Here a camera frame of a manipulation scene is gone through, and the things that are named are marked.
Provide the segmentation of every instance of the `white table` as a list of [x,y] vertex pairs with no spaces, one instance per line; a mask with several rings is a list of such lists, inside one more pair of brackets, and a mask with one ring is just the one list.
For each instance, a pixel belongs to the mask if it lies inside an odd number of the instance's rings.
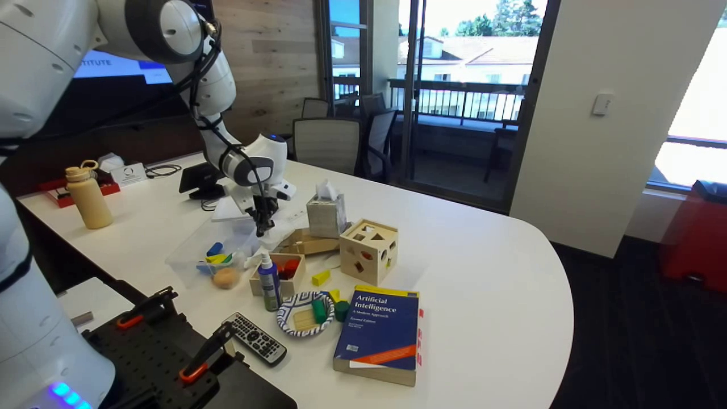
[[[200,162],[191,154],[175,164]],[[57,209],[42,194],[20,201],[112,276],[147,295],[175,287],[179,312],[200,333],[210,336],[233,312],[276,333],[288,347],[286,361],[278,367],[249,361],[300,406],[551,406],[570,357],[573,298],[556,253],[537,228],[295,162],[286,174],[299,195],[281,201],[268,245],[308,222],[304,201],[323,179],[345,194],[351,220],[372,219],[401,229],[401,261],[385,287],[421,290],[428,312],[425,364],[414,389],[331,371],[339,325],[312,340],[288,339],[253,298],[249,276],[218,290],[210,280],[172,267],[175,248],[212,219],[177,194],[179,174],[110,195],[117,222],[99,231],[84,229],[74,207]],[[330,266],[336,256],[310,258],[308,270]],[[353,287],[354,280],[339,273],[327,288],[351,295]]]

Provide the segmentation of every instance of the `blue book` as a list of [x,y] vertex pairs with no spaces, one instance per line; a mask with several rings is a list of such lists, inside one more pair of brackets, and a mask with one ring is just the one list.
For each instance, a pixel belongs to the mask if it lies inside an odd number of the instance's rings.
[[334,353],[334,371],[417,384],[418,292],[358,287]]

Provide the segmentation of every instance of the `light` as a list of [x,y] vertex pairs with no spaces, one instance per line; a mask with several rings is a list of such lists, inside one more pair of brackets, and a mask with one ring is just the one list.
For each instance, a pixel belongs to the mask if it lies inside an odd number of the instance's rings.
[[65,397],[71,393],[71,386],[67,381],[52,384],[52,395]]
[[78,405],[83,397],[78,395],[78,393],[71,393],[69,397],[67,397],[67,405],[69,406],[74,406],[74,405]]

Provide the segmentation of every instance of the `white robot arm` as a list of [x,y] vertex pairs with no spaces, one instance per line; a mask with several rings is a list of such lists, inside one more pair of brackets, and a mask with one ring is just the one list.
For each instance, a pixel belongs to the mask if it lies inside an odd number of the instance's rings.
[[[218,28],[184,0],[0,0],[0,164],[37,133],[91,48],[167,63],[205,139],[206,162],[258,188],[259,231],[271,228],[286,145],[259,136],[241,147],[224,113],[237,97]],[[113,381],[62,313],[0,186],[0,395],[2,406],[99,406]]]

